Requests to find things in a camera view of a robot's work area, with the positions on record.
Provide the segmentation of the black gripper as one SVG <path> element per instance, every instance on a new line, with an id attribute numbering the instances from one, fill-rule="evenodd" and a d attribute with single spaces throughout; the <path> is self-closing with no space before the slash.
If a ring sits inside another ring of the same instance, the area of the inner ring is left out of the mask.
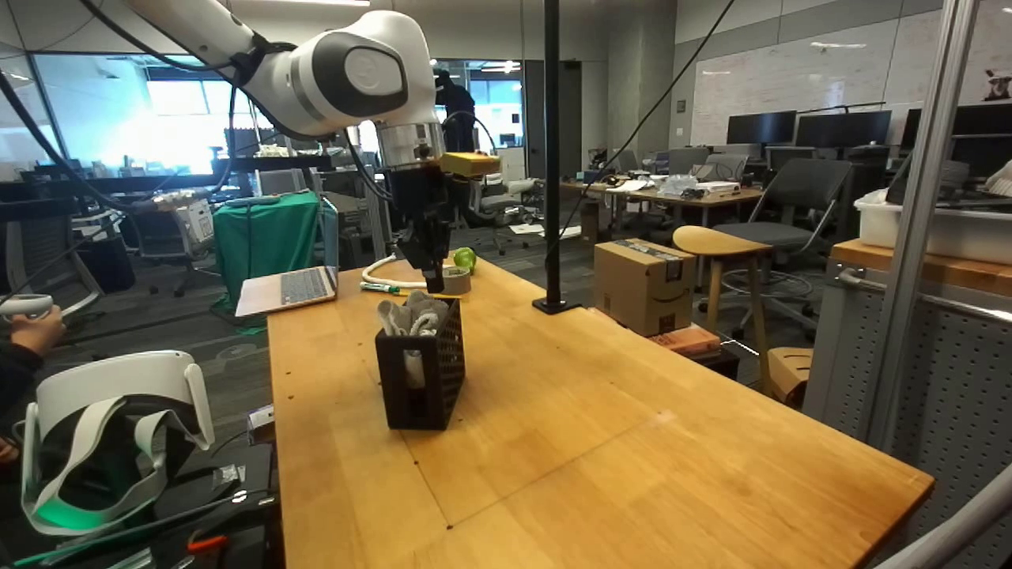
<path id="1" fill-rule="evenodd" d="M 423 289 L 441 294 L 444 259 L 448 254 L 448 213 L 454 186 L 441 168 L 407 168 L 389 175 L 394 246 L 412 269 L 423 276 Z"/>

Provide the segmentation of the person's hand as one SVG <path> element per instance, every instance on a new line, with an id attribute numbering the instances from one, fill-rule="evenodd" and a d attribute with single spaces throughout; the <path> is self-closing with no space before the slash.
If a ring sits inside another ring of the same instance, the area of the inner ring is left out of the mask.
<path id="1" fill-rule="evenodd" d="M 44 315 L 19 315 L 9 329 L 9 340 L 46 357 L 55 351 L 55 344 L 63 339 L 67 321 L 61 311 L 49 311 Z"/>

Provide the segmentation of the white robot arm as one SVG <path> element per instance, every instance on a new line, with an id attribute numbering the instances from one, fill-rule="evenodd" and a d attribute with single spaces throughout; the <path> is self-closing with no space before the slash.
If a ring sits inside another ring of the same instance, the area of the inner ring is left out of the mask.
<path id="1" fill-rule="evenodd" d="M 444 289 L 448 205 L 435 78 L 423 28 L 399 10 L 366 10 L 350 26 L 306 40 L 269 40 L 221 0 L 126 0 L 190 56 L 239 88 L 282 133 L 335 138 L 372 122 L 386 179 L 392 183 L 394 246 Z"/>

